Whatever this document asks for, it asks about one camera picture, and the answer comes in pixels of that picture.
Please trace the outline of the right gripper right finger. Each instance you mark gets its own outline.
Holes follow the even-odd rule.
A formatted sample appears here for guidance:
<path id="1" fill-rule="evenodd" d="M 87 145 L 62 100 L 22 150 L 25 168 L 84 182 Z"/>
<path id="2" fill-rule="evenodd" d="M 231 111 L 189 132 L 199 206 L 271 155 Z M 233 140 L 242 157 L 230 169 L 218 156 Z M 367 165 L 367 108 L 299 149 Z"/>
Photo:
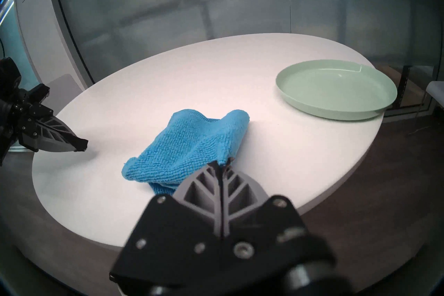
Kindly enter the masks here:
<path id="1" fill-rule="evenodd" d="M 335 266 L 326 240 L 309 232 L 292 202 L 268 196 L 233 160 L 222 165 L 222 266 Z"/>

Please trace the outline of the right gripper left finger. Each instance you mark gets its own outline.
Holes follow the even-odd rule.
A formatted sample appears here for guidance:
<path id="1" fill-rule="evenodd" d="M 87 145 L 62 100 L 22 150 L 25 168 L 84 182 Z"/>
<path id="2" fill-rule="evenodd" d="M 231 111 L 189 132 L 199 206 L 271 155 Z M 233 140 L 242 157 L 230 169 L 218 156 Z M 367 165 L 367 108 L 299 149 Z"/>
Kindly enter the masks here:
<path id="1" fill-rule="evenodd" d="M 212 269 L 213 244 L 222 232 L 222 167 L 210 162 L 174 195 L 147 204 L 110 271 L 119 286 L 184 286 Z M 199 263 L 210 262 L 210 267 Z"/>

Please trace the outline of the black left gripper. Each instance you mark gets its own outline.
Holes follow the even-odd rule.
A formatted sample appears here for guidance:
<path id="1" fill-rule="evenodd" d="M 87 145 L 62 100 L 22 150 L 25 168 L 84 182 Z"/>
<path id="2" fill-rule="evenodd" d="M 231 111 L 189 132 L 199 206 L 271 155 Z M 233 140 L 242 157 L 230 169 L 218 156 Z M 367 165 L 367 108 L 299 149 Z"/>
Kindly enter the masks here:
<path id="1" fill-rule="evenodd" d="M 22 76 L 11 57 L 1 59 L 1 164 L 17 141 L 32 152 L 84 152 L 88 140 L 79 138 L 53 110 L 41 103 L 50 88 L 40 83 L 30 91 L 19 88 Z"/>

